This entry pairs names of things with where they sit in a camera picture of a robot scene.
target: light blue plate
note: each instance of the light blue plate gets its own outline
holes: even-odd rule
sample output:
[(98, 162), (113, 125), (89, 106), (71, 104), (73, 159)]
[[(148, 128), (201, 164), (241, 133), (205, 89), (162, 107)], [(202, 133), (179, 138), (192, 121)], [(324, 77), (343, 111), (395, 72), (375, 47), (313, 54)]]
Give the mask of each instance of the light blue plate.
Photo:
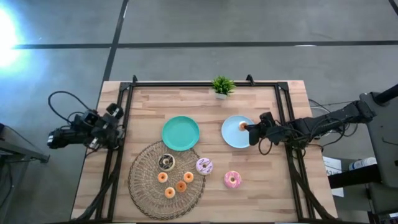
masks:
[(187, 116), (176, 116), (168, 120), (162, 130), (164, 144), (175, 151), (192, 148), (198, 142), (199, 136), (198, 124)]
[(241, 121), (247, 124), (254, 124), (249, 118), (241, 115), (230, 116), (226, 119), (221, 127), (221, 134), (224, 140), (232, 147), (245, 148), (249, 147), (249, 132), (239, 130), (239, 123)]

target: concrete floor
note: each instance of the concrete floor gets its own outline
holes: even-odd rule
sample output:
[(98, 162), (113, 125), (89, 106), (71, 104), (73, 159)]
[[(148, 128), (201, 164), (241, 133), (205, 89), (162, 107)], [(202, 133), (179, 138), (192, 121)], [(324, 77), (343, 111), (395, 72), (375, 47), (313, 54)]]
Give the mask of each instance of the concrete floor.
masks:
[[(51, 154), (48, 164), (29, 166), (8, 223), (69, 219), (85, 150), (47, 148), (49, 131), (64, 125), (47, 106), (47, 97), (67, 90), (94, 108), (109, 49), (5, 47), (111, 43), (121, 5), (122, 0), (0, 1), (0, 21), (8, 29), (0, 36), (0, 122)], [(398, 40), (398, 16), (388, 0), (131, 0), (119, 42), (318, 40)], [(310, 98), (332, 103), (396, 84), (397, 58), (398, 45), (119, 49), (110, 80), (131, 80), (133, 74), (140, 80), (243, 79), (252, 74), (258, 80), (305, 80)], [(83, 109), (68, 96), (55, 97), (54, 107), (61, 114)], [(364, 126), (324, 152), (350, 159), (372, 154)], [(339, 210), (339, 215), (366, 221), (363, 214)]]

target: wooden tabletop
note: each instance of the wooden tabletop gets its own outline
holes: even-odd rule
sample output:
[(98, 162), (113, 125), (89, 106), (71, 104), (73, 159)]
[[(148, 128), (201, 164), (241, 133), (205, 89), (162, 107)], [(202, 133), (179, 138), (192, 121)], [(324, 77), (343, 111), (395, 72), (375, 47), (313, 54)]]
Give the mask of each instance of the wooden tabletop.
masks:
[[(304, 82), (287, 82), (295, 117), (312, 116)], [(104, 82), (98, 105), (100, 114), (110, 103), (116, 102), (119, 84)], [(288, 119), (285, 101), (284, 108)], [(134, 88), (114, 222), (156, 221), (142, 214), (132, 202), (127, 177), (135, 157), (146, 146), (162, 139), (163, 125), (176, 115), (187, 115), (198, 123), (200, 140), (194, 150), (201, 157), (211, 159), (215, 168), (206, 177), (206, 187), (196, 207), (170, 222), (297, 221), (283, 144), (274, 146), (270, 154), (262, 156), (257, 146), (235, 149), (221, 137), (221, 125), (229, 116), (241, 114), (258, 123), (259, 115), (268, 111), (272, 112), (274, 119), (279, 119), (274, 89), (269, 87), (238, 87), (227, 100), (217, 100), (213, 90), (207, 87)], [(262, 144), (263, 151), (267, 150), (269, 141)], [(86, 158), (72, 218), (78, 217), (98, 193), (105, 157), (106, 150), (103, 150)], [(337, 217), (320, 149), (316, 146), (307, 148), (304, 160), (312, 192), (328, 212)], [(231, 190), (224, 186), (223, 176), (229, 170), (239, 172), (243, 178), (238, 189)], [(303, 193), (300, 193), (306, 211)], [(108, 210), (107, 202), (104, 214)]]

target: donut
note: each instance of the donut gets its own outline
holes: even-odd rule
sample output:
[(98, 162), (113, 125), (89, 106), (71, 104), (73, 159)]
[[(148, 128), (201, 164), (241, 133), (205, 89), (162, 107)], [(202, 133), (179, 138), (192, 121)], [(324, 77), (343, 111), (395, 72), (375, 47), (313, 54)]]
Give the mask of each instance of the donut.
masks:
[(180, 180), (175, 185), (175, 188), (177, 189), (178, 192), (182, 193), (187, 189), (187, 184), (184, 181)]
[(170, 171), (174, 168), (175, 159), (170, 154), (164, 154), (159, 158), (159, 167), (162, 171)]
[(175, 195), (175, 190), (172, 187), (167, 187), (166, 190), (164, 191), (164, 195), (170, 199), (173, 198)]
[(192, 181), (193, 181), (193, 174), (192, 174), (191, 172), (186, 172), (186, 173), (184, 174), (184, 181), (185, 181), (186, 183), (192, 182)]
[(161, 173), (157, 176), (157, 180), (158, 180), (160, 183), (166, 182), (168, 178), (169, 178), (169, 177), (167, 176), (167, 174), (166, 174), (165, 172), (161, 172)]
[(213, 170), (213, 163), (207, 158), (200, 158), (197, 162), (197, 171), (200, 175), (208, 175)]
[(247, 125), (248, 125), (247, 122), (241, 121), (241, 122), (239, 122), (239, 127), (238, 128), (239, 128), (240, 131), (244, 131), (244, 130), (246, 130), (245, 127)]
[(242, 178), (236, 171), (228, 171), (224, 176), (224, 184), (227, 188), (238, 188), (242, 183)]

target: teal plate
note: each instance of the teal plate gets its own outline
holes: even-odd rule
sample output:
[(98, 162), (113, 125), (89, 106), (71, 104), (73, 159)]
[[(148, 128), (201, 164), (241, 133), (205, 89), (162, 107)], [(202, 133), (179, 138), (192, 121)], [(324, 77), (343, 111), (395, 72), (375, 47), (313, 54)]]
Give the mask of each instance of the teal plate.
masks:
[(166, 122), (162, 130), (162, 139), (167, 147), (175, 151), (192, 148), (199, 140), (198, 124), (187, 116), (176, 116)]

